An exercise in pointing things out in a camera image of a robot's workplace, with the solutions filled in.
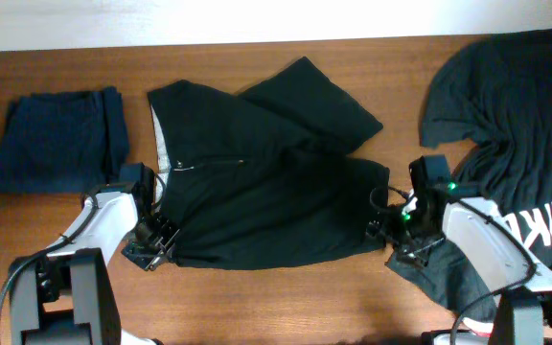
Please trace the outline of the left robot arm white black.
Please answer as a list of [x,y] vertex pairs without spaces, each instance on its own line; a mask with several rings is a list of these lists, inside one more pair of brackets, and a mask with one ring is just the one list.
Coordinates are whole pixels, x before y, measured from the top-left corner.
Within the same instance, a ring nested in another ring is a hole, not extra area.
[[10,303],[12,343],[149,344],[123,329],[107,265],[117,251],[145,271],[171,260],[178,230],[158,212],[163,185],[142,163],[122,166],[52,244],[11,264],[0,302]]

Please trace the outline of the black t-shirt with white print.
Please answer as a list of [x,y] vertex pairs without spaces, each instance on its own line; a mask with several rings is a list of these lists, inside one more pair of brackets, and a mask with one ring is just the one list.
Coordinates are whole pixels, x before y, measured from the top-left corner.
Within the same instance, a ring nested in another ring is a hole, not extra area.
[[477,41],[438,71],[421,144],[467,139],[475,149],[455,180],[476,183],[512,234],[552,270],[552,29]]

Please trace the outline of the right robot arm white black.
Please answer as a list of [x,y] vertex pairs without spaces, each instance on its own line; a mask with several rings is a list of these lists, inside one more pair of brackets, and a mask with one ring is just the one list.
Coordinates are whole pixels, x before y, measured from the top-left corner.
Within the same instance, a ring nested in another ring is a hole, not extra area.
[[499,299],[489,336],[460,331],[457,318],[450,330],[423,333],[422,343],[549,343],[544,329],[552,329],[552,270],[507,230],[494,201],[475,184],[453,181],[445,156],[422,156],[408,169],[412,192],[400,193],[402,204],[374,204],[367,233],[391,243],[396,260],[418,268],[428,264],[431,248],[451,242],[489,290],[477,300]]

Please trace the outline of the black shorts with zipper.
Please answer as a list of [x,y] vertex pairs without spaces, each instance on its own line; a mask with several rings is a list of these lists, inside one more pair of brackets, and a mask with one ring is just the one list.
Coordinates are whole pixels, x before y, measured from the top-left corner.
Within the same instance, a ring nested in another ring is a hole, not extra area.
[[384,248],[367,226],[389,171],[356,157],[382,125],[308,58],[237,94],[178,80],[148,100],[170,160],[172,263],[256,270]]

